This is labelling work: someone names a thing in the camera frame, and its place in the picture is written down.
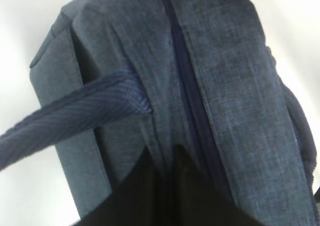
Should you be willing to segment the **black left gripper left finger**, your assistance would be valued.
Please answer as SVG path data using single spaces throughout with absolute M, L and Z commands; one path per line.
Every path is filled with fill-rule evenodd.
M 166 179 L 147 148 L 120 185 L 75 225 L 172 225 Z

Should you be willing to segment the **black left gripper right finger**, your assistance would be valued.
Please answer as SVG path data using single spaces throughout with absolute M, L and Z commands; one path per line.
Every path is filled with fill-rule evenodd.
M 173 153 L 178 225 L 262 225 L 220 195 L 201 175 L 182 145 L 175 145 Z

